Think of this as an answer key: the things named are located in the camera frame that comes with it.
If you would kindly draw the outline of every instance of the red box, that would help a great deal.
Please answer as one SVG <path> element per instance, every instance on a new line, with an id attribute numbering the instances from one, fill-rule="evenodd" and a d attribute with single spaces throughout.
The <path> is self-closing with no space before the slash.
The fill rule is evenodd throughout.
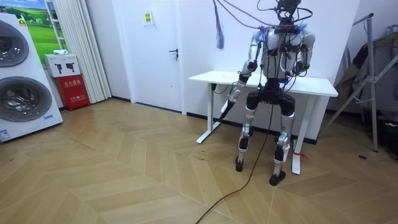
<path id="1" fill-rule="evenodd" d="M 72 111 L 75 108 L 90 105 L 82 75 L 54 79 L 66 110 Z"/>

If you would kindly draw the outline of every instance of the white curtain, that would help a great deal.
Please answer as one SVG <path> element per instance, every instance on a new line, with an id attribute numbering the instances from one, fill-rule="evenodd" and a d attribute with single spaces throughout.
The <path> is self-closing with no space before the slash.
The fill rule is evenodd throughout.
<path id="1" fill-rule="evenodd" d="M 77 56 L 90 98 L 96 103 L 111 97 L 85 0 L 52 0 L 68 51 Z"/>

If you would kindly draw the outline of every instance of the herringbone wooden floor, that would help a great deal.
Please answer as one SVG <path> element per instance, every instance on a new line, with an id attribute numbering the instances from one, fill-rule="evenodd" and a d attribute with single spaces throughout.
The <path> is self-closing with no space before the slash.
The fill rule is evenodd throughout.
<path id="1" fill-rule="evenodd" d="M 0 223 L 194 223 L 245 183 L 265 136 L 254 134 L 237 173 L 239 128 L 222 125 L 197 144 L 205 120 L 118 100 L 62 116 L 0 145 Z M 269 141 L 248 187 L 202 223 L 398 223 L 398 163 L 371 147 L 356 121 L 340 118 L 304 145 L 302 174 L 289 160 L 271 187 Z"/>

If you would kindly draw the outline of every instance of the washing machine door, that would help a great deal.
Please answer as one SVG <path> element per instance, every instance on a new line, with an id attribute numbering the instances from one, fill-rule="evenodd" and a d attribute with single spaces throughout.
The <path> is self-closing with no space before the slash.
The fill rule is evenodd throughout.
<path id="1" fill-rule="evenodd" d="M 31 121 L 43 116 L 51 106 L 51 92 L 40 82 L 27 77 L 0 80 L 0 118 Z"/>
<path id="2" fill-rule="evenodd" d="M 25 37 L 10 24 L 0 21 L 0 67 L 22 63 L 29 54 Z"/>

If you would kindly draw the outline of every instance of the clothes rack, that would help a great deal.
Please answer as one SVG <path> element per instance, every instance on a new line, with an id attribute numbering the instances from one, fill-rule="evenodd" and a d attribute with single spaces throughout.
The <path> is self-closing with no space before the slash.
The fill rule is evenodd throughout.
<path id="1" fill-rule="evenodd" d="M 372 35 L 372 17 L 373 13 L 365 16 L 364 18 L 353 23 L 353 26 L 359 24 L 360 22 L 366 22 L 366 26 L 368 28 L 368 57 L 369 57 L 369 73 L 366 78 L 361 82 L 359 87 L 353 92 L 353 94 L 346 100 L 346 102 L 341 106 L 341 108 L 331 117 L 329 122 L 327 122 L 326 126 L 320 131 L 318 137 L 320 137 L 325 130 L 329 127 L 329 125 L 334 122 L 338 115 L 347 107 L 347 105 L 355 99 L 358 104 L 364 102 L 371 102 L 372 107 L 372 132 L 373 132 L 373 151 L 378 152 L 377 146 L 377 118 L 376 118 L 376 83 L 383 77 L 383 75 L 398 61 L 398 55 L 394 57 L 391 62 L 381 71 L 380 74 L 374 74 L 374 55 L 373 55 L 373 35 Z M 361 92 L 361 90 L 366 86 L 366 84 L 371 85 L 371 99 L 361 101 L 356 95 Z"/>

